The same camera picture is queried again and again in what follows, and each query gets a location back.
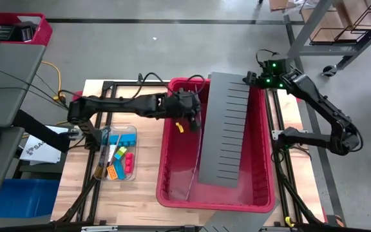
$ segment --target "yellow clip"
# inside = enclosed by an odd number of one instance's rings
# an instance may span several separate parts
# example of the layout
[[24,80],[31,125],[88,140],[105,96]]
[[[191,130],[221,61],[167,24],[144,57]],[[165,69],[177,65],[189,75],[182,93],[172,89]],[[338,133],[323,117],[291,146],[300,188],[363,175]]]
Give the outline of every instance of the yellow clip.
[[181,126],[181,124],[179,122],[176,122],[175,125],[178,127],[178,129],[180,130],[180,133],[183,133],[184,132],[184,129],[183,129],[183,126]]
[[294,223],[292,222],[292,220],[290,219],[290,217],[286,217],[286,218],[285,218],[285,221],[286,221],[286,224],[287,224],[289,227],[294,227]]

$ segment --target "clear plastic container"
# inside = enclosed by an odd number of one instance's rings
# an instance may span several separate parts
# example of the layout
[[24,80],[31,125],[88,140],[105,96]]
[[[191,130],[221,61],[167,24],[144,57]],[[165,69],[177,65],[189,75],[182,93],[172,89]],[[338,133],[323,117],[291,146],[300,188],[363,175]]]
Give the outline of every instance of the clear plastic container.
[[137,172],[137,129],[106,126],[101,129],[99,163],[94,176],[99,180],[131,181]]

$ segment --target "white paper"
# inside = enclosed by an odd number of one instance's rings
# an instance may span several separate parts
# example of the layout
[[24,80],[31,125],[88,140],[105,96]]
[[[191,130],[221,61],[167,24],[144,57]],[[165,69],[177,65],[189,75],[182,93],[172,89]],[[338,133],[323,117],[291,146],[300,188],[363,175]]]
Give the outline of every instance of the white paper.
[[[68,131],[68,128],[60,128],[55,126],[46,127],[56,133]],[[61,159],[61,151],[47,145],[45,142],[31,135],[26,141],[24,150],[19,159],[32,161],[32,164],[30,165],[35,165],[42,162],[55,164]]]

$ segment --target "red crate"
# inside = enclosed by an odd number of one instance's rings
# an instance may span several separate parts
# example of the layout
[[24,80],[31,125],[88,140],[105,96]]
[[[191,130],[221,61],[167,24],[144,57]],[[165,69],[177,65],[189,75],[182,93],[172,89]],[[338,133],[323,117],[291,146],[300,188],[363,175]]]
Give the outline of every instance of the red crate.
[[37,13],[0,13],[0,24],[14,24],[20,23],[18,16],[29,16],[29,17],[40,17],[41,22],[39,23],[35,34],[30,42],[11,42],[11,41],[1,41],[1,43],[16,43],[16,44],[40,44],[48,46],[52,35],[52,28],[50,24],[45,19],[44,14]]
[[[186,78],[171,80],[173,90],[195,90],[202,81]],[[204,130],[209,80],[200,93],[202,126]],[[166,119],[162,137],[160,168],[157,182],[157,200],[163,206],[175,208],[219,209],[266,213],[274,207],[274,180],[272,176],[269,127],[264,91],[251,88],[247,111],[240,174],[237,188],[225,188],[198,183],[197,170],[188,200],[187,191],[197,159],[198,133],[191,133],[186,119]],[[183,125],[180,133],[175,123]]]

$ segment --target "red basket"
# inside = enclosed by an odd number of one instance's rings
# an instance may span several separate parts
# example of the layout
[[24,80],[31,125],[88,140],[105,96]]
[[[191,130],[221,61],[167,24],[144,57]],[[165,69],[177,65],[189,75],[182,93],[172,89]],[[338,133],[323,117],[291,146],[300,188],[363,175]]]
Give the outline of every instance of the red basket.
[[[205,114],[209,93],[209,80],[200,93],[202,102],[202,126],[204,130]],[[186,78],[171,80],[173,90],[184,88],[195,90],[202,81]],[[242,158],[237,188],[225,188],[198,183],[197,170],[189,198],[187,192],[193,178],[193,169],[197,159],[198,133],[180,133],[175,123],[187,125],[185,119],[166,119],[162,137],[160,168],[157,182],[157,200],[163,206],[176,208],[219,209],[266,213],[274,207],[274,183],[271,168],[269,129],[267,124],[265,94],[257,88],[251,88],[249,108],[245,123]]]
[[34,13],[0,13],[0,24],[14,24],[20,23],[21,20],[18,16],[28,16],[28,17],[40,17],[41,22],[39,23],[33,38],[29,42],[13,42],[13,41],[1,41],[1,43],[17,43],[17,44],[40,44],[48,46],[52,35],[52,28],[45,19],[44,14],[34,14]]

